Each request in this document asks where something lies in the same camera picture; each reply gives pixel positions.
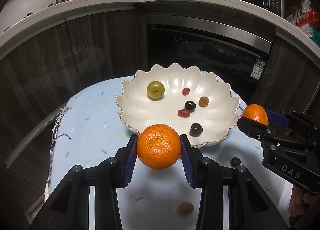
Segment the person's right hand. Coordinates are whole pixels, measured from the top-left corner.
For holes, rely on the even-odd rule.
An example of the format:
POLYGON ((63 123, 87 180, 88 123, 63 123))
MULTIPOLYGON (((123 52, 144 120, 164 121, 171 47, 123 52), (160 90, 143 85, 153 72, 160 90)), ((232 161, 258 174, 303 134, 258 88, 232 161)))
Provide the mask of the person's right hand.
POLYGON ((294 217, 300 216, 305 212, 306 205, 315 205, 318 200, 319 195, 311 196, 297 186, 293 186, 289 203, 289 213, 294 217))

